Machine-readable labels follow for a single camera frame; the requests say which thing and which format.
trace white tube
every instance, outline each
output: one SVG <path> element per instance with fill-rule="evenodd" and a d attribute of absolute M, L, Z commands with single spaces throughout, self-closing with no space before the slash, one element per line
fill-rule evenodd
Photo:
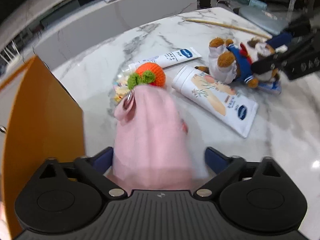
<path fill-rule="evenodd" d="M 135 63 L 129 64 L 129 70 L 131 73 L 135 72 L 138 67 L 146 62 L 157 63 L 160 67 L 166 68 L 181 62 L 199 58 L 201 55 L 193 48 L 179 49 L 174 52 L 166 53 L 164 55 L 144 59 Z"/>
<path fill-rule="evenodd" d="M 212 76 L 184 66 L 173 79 L 172 88 L 203 107 L 244 138 L 247 138 L 258 104 Z"/>

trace pink fabric bag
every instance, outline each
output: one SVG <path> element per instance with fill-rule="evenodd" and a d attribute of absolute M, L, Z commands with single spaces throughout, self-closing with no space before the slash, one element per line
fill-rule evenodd
<path fill-rule="evenodd" d="M 132 189 L 191 189 L 192 166 L 175 103 L 164 89 L 139 85 L 118 120 L 110 178 L 128 195 Z"/>

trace vaseline logo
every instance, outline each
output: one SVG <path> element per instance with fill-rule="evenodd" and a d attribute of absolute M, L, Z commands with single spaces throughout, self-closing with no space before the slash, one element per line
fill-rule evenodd
<path fill-rule="evenodd" d="M 247 115 L 247 108 L 245 106 L 240 106 L 238 109 L 238 117 L 244 120 Z"/>
<path fill-rule="evenodd" d="M 187 49 L 181 49 L 180 52 L 182 53 L 182 55 L 186 56 L 187 58 L 191 58 L 193 56 L 191 51 Z"/>

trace orange knitted toy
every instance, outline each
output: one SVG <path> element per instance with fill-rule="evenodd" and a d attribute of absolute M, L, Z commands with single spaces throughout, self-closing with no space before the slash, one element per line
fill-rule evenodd
<path fill-rule="evenodd" d="M 150 70 L 153 74 L 155 74 L 156 79 L 154 82 L 152 82 L 150 85 L 154 85 L 157 87 L 163 87 L 165 84 L 165 74 L 162 69 L 158 64 L 152 63 L 152 62 L 147 62 L 142 64 L 140 67 L 137 68 L 135 71 L 139 76 L 142 76 L 143 72 L 146 70 Z"/>

